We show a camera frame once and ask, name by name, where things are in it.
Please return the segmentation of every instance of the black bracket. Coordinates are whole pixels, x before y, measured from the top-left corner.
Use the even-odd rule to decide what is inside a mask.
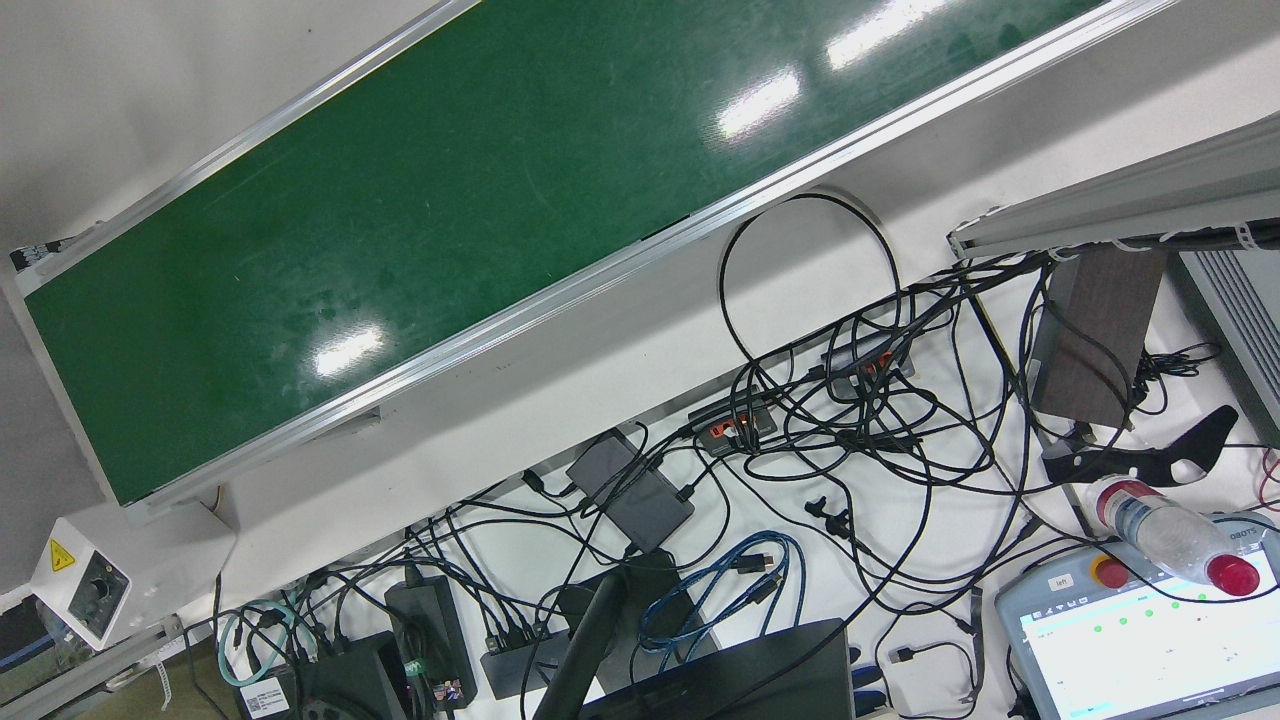
[[[1164,488],[1193,483],[1213,469],[1226,436],[1240,414],[1224,405],[1183,433],[1169,447],[1149,450],[1105,450],[1092,442],[1085,423],[1044,450],[1041,460],[1053,484],[1092,483],[1112,474],[1134,475],[1151,487]]]

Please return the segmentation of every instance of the red emergency stop button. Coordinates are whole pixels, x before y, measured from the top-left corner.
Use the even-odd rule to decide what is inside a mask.
[[[1098,559],[1093,561],[1093,568],[1089,574],[1093,575],[1093,579],[1097,580],[1100,585],[1108,587],[1111,589],[1120,589],[1129,582],[1129,570],[1121,565],[1119,560],[1105,555],[1098,556]]]

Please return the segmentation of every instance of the white sensor box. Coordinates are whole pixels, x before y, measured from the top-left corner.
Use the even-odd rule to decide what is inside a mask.
[[[234,542],[198,502],[141,527],[95,505],[54,523],[31,591],[101,651],[210,592]]]

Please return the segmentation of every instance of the metal vent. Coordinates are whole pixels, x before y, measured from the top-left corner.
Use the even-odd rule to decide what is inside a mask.
[[[1222,341],[1280,425],[1280,252],[1196,252],[1183,256]]]

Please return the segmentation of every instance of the red bottle cap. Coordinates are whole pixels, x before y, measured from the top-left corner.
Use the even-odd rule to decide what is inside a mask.
[[[1235,555],[1219,555],[1210,560],[1204,573],[1208,582],[1226,594],[1244,597],[1258,589],[1258,569]]]

